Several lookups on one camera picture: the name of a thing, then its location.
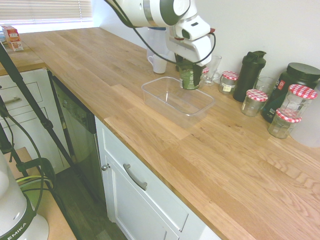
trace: floor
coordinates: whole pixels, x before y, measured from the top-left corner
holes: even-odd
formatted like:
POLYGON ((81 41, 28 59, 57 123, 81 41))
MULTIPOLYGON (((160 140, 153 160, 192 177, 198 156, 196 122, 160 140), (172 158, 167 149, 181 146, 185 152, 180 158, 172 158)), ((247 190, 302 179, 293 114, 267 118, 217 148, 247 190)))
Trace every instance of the floor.
POLYGON ((106 206, 92 200, 70 168, 56 178, 56 193, 77 240, 127 240, 118 226, 109 221, 106 206))

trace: dishwasher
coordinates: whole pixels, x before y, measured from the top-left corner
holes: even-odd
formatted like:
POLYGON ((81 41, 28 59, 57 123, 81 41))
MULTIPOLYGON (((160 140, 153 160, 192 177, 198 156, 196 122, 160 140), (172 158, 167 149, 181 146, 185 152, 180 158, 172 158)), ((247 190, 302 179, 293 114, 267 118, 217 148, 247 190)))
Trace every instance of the dishwasher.
POLYGON ((92 197, 105 203, 95 115, 57 77, 51 80, 71 159, 83 172, 92 197))

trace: metal drawer pull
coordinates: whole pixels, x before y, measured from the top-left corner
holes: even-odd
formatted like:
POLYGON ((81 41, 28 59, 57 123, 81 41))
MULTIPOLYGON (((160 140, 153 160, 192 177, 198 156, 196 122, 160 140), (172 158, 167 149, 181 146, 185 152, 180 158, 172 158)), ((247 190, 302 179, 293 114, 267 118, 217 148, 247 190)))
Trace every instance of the metal drawer pull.
POLYGON ((108 163, 107 165, 103 165, 103 166, 101 167, 102 171, 107 171, 107 169, 110 169, 110 168, 111 168, 111 166, 110 166, 109 163, 108 163))
POLYGON ((144 191, 147 190, 148 183, 139 181, 133 173, 130 171, 130 164, 123 164, 124 170, 129 175, 129 177, 144 191))
POLYGON ((20 97, 14 97, 13 99, 11 100, 8 100, 8 101, 5 101, 4 104, 7 105, 7 104, 13 104, 13 103, 16 103, 16 102, 19 102, 21 101, 22 99, 20 97))

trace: black supplement container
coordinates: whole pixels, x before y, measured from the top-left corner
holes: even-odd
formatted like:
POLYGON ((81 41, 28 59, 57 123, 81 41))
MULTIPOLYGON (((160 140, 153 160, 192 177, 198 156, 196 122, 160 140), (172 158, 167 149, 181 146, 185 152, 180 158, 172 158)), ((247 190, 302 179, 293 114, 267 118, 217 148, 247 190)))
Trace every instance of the black supplement container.
POLYGON ((273 121, 276 110, 284 102, 290 85, 300 84, 315 89, 319 79, 320 69, 298 62, 289 63, 262 109, 263 118, 269 123, 273 121))
POLYGON ((233 98, 238 102, 243 102, 246 98, 246 92, 254 87, 254 84, 266 65, 264 51, 248 52, 242 60, 242 67, 239 78, 233 93, 233 98))

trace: window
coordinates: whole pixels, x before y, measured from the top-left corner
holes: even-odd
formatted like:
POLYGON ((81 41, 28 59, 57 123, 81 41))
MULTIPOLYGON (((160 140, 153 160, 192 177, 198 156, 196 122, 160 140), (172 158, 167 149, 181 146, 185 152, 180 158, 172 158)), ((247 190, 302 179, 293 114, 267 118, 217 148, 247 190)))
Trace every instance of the window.
POLYGON ((92 27, 91 0, 0 0, 0 25, 19 33, 92 27))

